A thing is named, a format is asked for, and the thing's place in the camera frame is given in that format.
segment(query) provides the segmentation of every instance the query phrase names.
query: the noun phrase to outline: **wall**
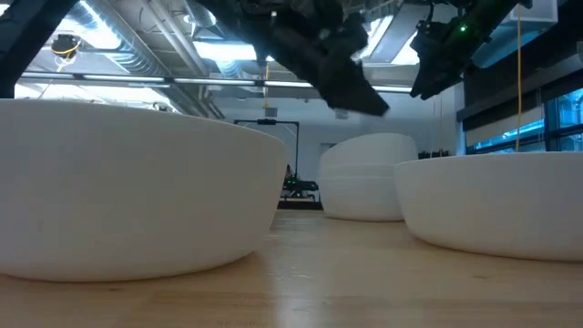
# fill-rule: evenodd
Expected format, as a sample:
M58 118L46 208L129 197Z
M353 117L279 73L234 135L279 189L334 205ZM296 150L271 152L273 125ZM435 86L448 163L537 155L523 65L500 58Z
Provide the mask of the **wall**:
M457 152L461 128L455 121L455 113L463 107L463 104L461 107L459 105L459 88L450 88L427 101L406 94L383 94L383 97L391 106L384 118L351 113L348 119L336 119L334 112L319 99L305 102L301 99L279 98L269 101L270 107L278 108L278 120L299 121L301 124L299 173L303 179L317 178L322 144L339 143L370 133L409 135L415 140L419 151L444 149L452 154ZM234 98L217 98L215 102L227 120L264 117L262 99L239 101ZM288 162L294 166L295 137L292 132L281 125L249 124L248 128L281 139L288 148ZM289 128L295 132L294 126L290 125Z

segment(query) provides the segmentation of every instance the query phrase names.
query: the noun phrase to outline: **large white bowl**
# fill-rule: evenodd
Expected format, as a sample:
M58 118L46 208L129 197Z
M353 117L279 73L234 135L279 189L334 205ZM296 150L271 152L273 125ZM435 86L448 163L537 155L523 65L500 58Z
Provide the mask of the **large white bowl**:
M583 260L583 153L427 159L395 167L411 232L509 257Z
M394 165L363 164L363 165L332 165L320 169L320 179L334 177L384 177L392 178Z
M348 177L318 180L326 216L345 220L403 220L392 178Z
M0 101L0 273L153 278L257 250L285 174L276 138L202 118Z
M346 140L322 154L320 168L335 165L395 165L418 159L411 137L395 133L375 133Z

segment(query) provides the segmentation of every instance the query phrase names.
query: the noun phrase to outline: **fluorescent light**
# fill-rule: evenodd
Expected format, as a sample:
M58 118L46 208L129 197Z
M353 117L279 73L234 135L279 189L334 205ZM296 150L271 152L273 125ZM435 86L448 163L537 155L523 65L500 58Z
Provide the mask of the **fluorescent light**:
M206 86L234 86L234 87L253 87L255 81L238 80L238 79L217 79L217 78L175 78L176 83L196 84Z
M170 84L150 84L150 83L128 83L128 87L154 87L154 88L169 88Z
M83 76L86 79L92 79L97 81L120 81L120 82L164 82L164 77L132 77L132 76L108 76L108 75L93 75L85 74Z
M32 89L28 86L23 86L21 84L15 85L15 98L22 99L22 98L38 98L40 96L40 92Z
M373 54L373 51L381 42L384 33L393 22L393 15L389 15L384 18L379 18L371 23L371 33L368 37L368 46L361 52L360 58L369 57Z
M413 39L417 36L417 32L415 32L409 40L404 44L401 48L401 51L397 54L397 56L393 59L391 64L394 65L417 65L419 63L419 56L417 52L411 48L411 43Z
M200 57L212 60L257 60L255 49L252 45L214 44L195 41Z
M10 5L0 4L0 15L2 15Z
M373 86L378 92L410 93L411 87Z
M44 72L25 72L21 77L28 78L52 78L52 79L74 79L73 74L63 73L44 73Z
M306 87L313 86L308 82L289 82L289 81L265 81L265 87Z

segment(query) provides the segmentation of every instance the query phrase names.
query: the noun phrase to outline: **black metal frame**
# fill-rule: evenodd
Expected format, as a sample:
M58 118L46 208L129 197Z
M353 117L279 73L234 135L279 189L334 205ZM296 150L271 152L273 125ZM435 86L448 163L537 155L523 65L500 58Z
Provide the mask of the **black metal frame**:
M240 123L255 123L257 125L278 125L278 124L293 124L296 128L295 134L295 178L298 179L298 157L300 156L300 122L297 121L279 121L276 119L235 119L233 121L235 125Z
M0 98L15 84L77 0L15 0L0 16Z

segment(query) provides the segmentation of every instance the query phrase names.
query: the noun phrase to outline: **wooden tabletop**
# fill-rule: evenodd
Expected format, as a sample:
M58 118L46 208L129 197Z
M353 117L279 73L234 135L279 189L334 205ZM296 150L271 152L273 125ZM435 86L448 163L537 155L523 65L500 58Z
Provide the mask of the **wooden tabletop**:
M583 327L583 264L451 251L403 223L280 212L262 250L143 282L0 276L2 328Z

